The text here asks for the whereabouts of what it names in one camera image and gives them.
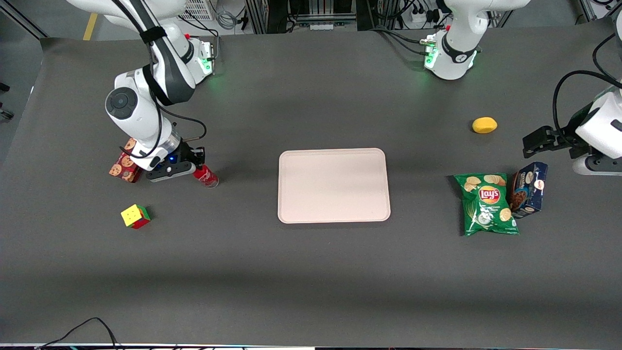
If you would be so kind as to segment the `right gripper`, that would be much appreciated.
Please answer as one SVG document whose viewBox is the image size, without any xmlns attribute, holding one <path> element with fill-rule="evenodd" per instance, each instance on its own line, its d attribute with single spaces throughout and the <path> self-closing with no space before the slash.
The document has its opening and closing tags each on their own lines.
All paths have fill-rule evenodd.
<svg viewBox="0 0 622 350">
<path fill-rule="evenodd" d="M 196 169 L 201 169 L 205 163 L 205 147 L 192 148 L 191 151 L 194 154 L 193 162 L 170 162 L 170 160 L 167 159 L 165 162 L 162 162 L 161 164 L 155 166 L 155 168 L 147 171 L 146 179 L 151 182 L 165 181 L 174 177 L 191 175 L 196 171 Z"/>
</svg>

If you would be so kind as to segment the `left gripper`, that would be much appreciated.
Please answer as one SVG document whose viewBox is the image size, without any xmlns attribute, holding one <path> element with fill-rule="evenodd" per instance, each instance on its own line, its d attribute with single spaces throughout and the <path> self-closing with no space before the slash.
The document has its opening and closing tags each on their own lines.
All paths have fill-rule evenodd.
<svg viewBox="0 0 622 350">
<path fill-rule="evenodd" d="M 610 158 L 606 155 L 591 155 L 591 146 L 575 145 L 572 134 L 567 135 L 565 128 L 560 131 L 551 126 L 542 126 L 522 138 L 524 158 L 545 151 L 558 151 L 569 148 L 569 156 L 576 159 L 572 168 L 579 175 L 622 176 L 622 158 Z"/>
</svg>

